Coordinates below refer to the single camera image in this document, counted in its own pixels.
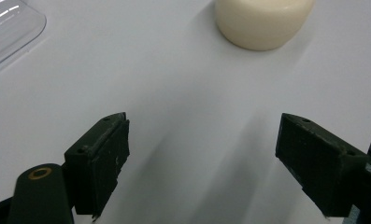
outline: brass insert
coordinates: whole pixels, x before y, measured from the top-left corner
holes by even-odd
[[[38,179],[41,179],[41,178],[49,175],[50,173],[51,173],[51,168],[42,167],[42,168],[36,169],[33,172],[31,172],[28,175],[28,178],[32,179],[32,180],[38,180]]]

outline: cream cylindrical object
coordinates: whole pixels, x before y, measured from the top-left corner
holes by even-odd
[[[314,0],[217,0],[222,34],[244,49],[276,49],[301,28]]]

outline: white background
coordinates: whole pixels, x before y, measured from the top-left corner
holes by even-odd
[[[366,151],[371,0],[318,0],[284,47],[240,49],[210,0],[40,1],[45,31],[0,68],[0,201],[100,118],[131,156],[99,223],[341,223],[275,158],[281,113]],[[76,216],[77,223],[91,223]]]

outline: clear plastic container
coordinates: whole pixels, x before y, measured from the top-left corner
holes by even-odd
[[[46,25],[43,14],[20,0],[0,0],[0,63],[30,43]]]

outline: white table surface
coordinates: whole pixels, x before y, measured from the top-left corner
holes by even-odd
[[[341,223],[275,158],[280,115],[371,141],[371,0],[318,0],[284,47],[222,37],[210,0],[39,1],[45,31],[0,69],[0,201],[125,111],[131,155],[98,223]],[[75,216],[91,223],[89,216]]]

